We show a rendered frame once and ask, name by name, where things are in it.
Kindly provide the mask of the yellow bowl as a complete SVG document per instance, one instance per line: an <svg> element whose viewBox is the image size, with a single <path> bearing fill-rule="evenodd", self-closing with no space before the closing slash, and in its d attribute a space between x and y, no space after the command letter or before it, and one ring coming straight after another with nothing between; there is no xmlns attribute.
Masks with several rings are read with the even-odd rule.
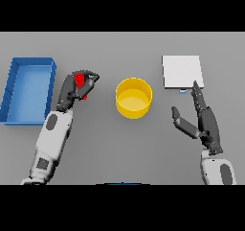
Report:
<svg viewBox="0 0 245 231"><path fill-rule="evenodd" d="M121 81L115 90L115 106L129 120L138 120L146 115L153 98L149 84L139 78Z"/></svg>

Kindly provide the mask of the red beaker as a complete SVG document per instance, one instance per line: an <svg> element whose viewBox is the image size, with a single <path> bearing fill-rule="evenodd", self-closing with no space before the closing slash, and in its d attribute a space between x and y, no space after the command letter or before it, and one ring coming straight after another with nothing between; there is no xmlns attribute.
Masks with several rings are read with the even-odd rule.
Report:
<svg viewBox="0 0 245 231"><path fill-rule="evenodd" d="M84 80L85 80L85 77L83 74L75 75L75 83L76 83L77 90L80 90L81 87L84 85Z"/></svg>

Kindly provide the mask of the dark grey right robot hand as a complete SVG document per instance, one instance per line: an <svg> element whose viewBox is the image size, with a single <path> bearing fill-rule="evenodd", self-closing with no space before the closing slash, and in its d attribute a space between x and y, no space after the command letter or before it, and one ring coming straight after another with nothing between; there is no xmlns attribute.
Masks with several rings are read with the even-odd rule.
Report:
<svg viewBox="0 0 245 231"><path fill-rule="evenodd" d="M220 143L218 123L212 109L206 105L197 81L193 82L191 96L197 115L198 126L196 127L184 119L175 106L171 108L173 124L190 138L200 139L202 145L210 151L210 155L221 154L223 149Z"/></svg>

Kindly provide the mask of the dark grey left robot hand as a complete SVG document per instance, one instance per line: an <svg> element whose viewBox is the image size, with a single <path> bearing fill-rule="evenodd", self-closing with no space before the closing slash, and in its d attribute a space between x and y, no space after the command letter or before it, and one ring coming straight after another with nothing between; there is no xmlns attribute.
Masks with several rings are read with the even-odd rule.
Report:
<svg viewBox="0 0 245 231"><path fill-rule="evenodd" d="M83 74L85 77L84 85L80 90L77 90L75 83L75 75ZM95 82L100 78L100 75L89 70L78 70L69 74L60 89L59 97L56 105L56 110L66 112L72 108L75 99L84 100L89 92L94 88Z"/></svg>

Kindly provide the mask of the blue tray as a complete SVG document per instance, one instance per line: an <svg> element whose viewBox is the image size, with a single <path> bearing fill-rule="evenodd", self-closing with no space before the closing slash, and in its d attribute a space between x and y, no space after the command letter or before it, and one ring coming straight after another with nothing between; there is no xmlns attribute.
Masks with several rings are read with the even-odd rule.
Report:
<svg viewBox="0 0 245 231"><path fill-rule="evenodd" d="M0 124L42 126L51 111L55 78L53 58L12 58L0 103Z"/></svg>

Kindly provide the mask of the pale square measuring scale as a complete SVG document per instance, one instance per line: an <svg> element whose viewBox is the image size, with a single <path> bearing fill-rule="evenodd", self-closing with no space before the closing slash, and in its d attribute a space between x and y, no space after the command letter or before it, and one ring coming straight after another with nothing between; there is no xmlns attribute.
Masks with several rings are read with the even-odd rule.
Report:
<svg viewBox="0 0 245 231"><path fill-rule="evenodd" d="M165 89L192 89L194 81L204 87L199 56L162 56L162 66Z"/></svg>

